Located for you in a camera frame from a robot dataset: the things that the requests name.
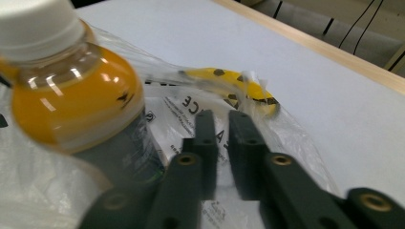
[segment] white table surface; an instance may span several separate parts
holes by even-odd
[[[77,12],[173,64],[255,71],[311,135],[342,194],[366,186],[405,206],[403,94],[213,1],[110,0]]]

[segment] white bottle cap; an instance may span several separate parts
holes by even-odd
[[[0,0],[0,55],[9,61],[49,57],[83,33],[69,0]]]

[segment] floor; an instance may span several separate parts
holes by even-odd
[[[278,4],[278,0],[264,0],[251,7],[272,17],[274,12],[276,12]],[[328,33],[323,35],[323,31],[330,22],[329,17],[292,6],[286,2],[280,8],[276,19],[336,47],[339,46],[352,26],[334,20]],[[354,27],[342,44],[341,49],[353,53],[362,32],[363,29]],[[402,45],[403,41],[398,41],[372,31],[366,31],[355,54],[382,68]],[[402,68],[397,74],[405,77],[405,68]]]

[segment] plastic bag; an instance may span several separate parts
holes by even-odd
[[[252,85],[254,89],[262,86],[254,90],[259,97],[268,97],[264,82],[254,73],[240,73],[240,83],[205,76],[171,65],[106,31],[93,30],[100,45],[125,57],[145,81],[148,125],[166,163],[181,153],[182,139],[193,136],[194,116],[202,110],[213,111],[220,146],[218,183],[216,200],[203,203],[202,228],[264,228],[258,202],[239,200],[230,172],[227,113],[235,108],[253,118],[270,149],[295,156],[321,188],[336,194],[306,132],[281,106],[252,99]],[[91,169],[83,169],[85,165],[75,159],[53,154],[27,139],[12,122],[10,90],[0,90],[0,114],[9,123],[9,127],[0,129],[0,227],[75,228],[108,185],[102,178],[95,180],[97,172],[90,174]]]

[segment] orange juice bottle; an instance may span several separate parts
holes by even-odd
[[[93,163],[116,185],[160,180],[163,166],[131,66],[85,41],[69,0],[0,1],[0,9],[0,53],[19,70],[11,102],[19,127],[60,154]]]
[[[80,22],[84,27],[86,41],[93,44],[97,44],[95,34],[93,33],[90,26],[83,20],[80,20]],[[18,75],[18,68],[9,61],[7,61],[4,57],[2,57],[0,53],[0,77],[1,77],[0,79],[5,80],[8,86],[10,86],[14,84],[17,75]]]

